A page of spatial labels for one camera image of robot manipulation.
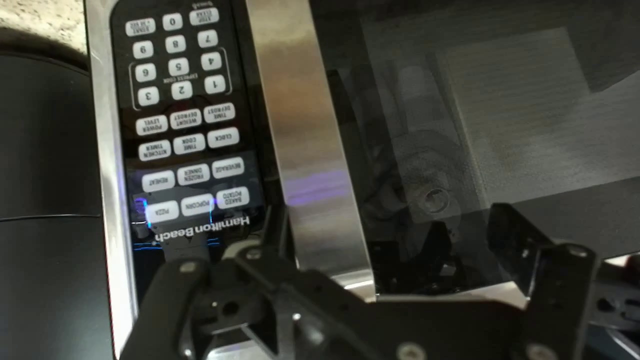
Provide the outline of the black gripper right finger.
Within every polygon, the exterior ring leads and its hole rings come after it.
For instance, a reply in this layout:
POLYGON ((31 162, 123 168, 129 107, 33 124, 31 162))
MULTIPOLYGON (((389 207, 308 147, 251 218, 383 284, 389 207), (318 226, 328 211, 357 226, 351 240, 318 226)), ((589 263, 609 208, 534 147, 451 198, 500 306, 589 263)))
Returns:
POLYGON ((510 205, 493 205, 485 240, 528 298, 514 341, 516 360, 580 360, 588 328, 595 254, 553 242, 510 205))

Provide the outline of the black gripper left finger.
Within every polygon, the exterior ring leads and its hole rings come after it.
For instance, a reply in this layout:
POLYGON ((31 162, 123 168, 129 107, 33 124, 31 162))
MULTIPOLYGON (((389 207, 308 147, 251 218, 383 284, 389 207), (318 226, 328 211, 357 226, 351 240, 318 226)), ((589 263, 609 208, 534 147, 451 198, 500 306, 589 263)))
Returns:
POLYGON ((121 360, 207 360, 253 344, 268 360, 367 360, 351 310, 363 303, 328 276, 250 248, 234 261, 168 263, 154 276, 121 360))

